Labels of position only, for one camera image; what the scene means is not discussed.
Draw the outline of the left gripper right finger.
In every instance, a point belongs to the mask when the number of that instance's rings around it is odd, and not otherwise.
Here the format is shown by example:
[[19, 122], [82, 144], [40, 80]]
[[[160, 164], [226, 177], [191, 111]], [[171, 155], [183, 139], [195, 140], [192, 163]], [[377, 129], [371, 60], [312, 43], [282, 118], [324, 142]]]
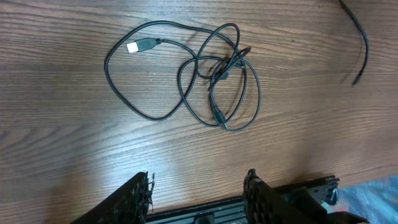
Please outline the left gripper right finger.
[[248, 223], [309, 224], [327, 223], [327, 211], [305, 190], [287, 200], [250, 169], [244, 179], [244, 213]]

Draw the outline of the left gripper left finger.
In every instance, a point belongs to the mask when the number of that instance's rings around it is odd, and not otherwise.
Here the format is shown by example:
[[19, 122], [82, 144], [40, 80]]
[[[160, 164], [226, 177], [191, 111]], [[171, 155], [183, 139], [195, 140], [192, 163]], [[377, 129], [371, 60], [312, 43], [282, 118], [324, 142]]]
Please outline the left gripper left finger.
[[152, 205], [154, 178], [138, 172], [73, 224], [145, 223]]

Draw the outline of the blue patterned cloth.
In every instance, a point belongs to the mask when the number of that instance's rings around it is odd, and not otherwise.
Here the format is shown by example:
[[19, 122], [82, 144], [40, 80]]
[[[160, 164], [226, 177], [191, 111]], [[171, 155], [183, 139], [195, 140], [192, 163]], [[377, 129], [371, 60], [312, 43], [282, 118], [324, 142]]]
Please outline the blue patterned cloth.
[[370, 223], [397, 223], [397, 176], [338, 190], [338, 204], [322, 206], [329, 212], [350, 212]]

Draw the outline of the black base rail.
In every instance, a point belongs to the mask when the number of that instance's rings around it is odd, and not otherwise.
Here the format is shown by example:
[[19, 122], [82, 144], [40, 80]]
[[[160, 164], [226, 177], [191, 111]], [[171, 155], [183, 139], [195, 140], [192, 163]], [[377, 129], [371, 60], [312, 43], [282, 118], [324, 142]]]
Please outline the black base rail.
[[[307, 191], [322, 208], [323, 203], [336, 205], [338, 203], [338, 182], [334, 175], [318, 179], [297, 182], [273, 188], [283, 198], [289, 199], [292, 192]], [[327, 212], [329, 224], [357, 224], [367, 223], [366, 218], [350, 212]], [[196, 223], [248, 223], [244, 213], [243, 194], [237, 197], [225, 198], [213, 202], [190, 207], [163, 211], [147, 217], [148, 223], [156, 224], [196, 224]]]

